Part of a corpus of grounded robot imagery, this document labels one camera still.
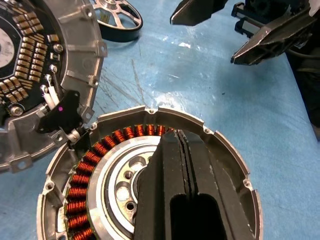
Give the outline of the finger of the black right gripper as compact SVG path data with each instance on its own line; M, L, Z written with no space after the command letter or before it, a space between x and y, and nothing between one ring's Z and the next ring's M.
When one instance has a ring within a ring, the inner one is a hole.
M305 9L295 15L285 14L260 28L250 40L231 57L235 65L257 65L305 43L317 18Z
M227 0L182 0L170 17L171 25L195 26L222 10Z

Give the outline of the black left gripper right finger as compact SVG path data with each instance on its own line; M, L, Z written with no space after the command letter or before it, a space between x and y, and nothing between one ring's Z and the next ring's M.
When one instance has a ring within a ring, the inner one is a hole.
M189 192L179 204L179 237L185 240L253 240L253 233L227 172L204 141L179 131Z

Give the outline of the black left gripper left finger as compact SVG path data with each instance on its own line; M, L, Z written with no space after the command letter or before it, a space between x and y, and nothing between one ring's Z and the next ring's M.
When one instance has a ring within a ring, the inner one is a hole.
M133 240L192 240L190 131L171 130L160 137L139 177Z

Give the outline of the silver spoked rotor black rim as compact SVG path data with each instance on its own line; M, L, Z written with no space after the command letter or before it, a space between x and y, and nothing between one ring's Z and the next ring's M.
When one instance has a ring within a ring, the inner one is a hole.
M127 0L91 0L103 39L127 43L139 38L143 18Z

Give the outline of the white round disc object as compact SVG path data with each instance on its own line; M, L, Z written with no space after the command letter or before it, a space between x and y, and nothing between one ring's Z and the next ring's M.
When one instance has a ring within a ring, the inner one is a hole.
M106 55L90 0L0 0L0 173L80 138Z

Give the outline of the silver motor housing copper windings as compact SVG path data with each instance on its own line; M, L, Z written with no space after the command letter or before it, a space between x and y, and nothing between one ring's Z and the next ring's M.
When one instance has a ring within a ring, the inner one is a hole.
M234 186L253 240L263 240L263 213L249 169L219 132L186 112L133 107L98 117L80 139L64 144L46 170L37 200L39 240L134 240L139 178L162 135L198 135Z

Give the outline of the blue table cover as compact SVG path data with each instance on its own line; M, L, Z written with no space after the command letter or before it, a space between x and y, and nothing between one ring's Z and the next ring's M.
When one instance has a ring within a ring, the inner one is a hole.
M107 55L81 136L100 116L139 106L197 117L247 165L263 240L320 240L320 141L284 53L255 65L231 63L248 42L233 31L236 0L195 26L170 24L180 0L127 1L143 26L130 42L101 36ZM0 173L0 240L39 240L38 197L64 144L29 168Z

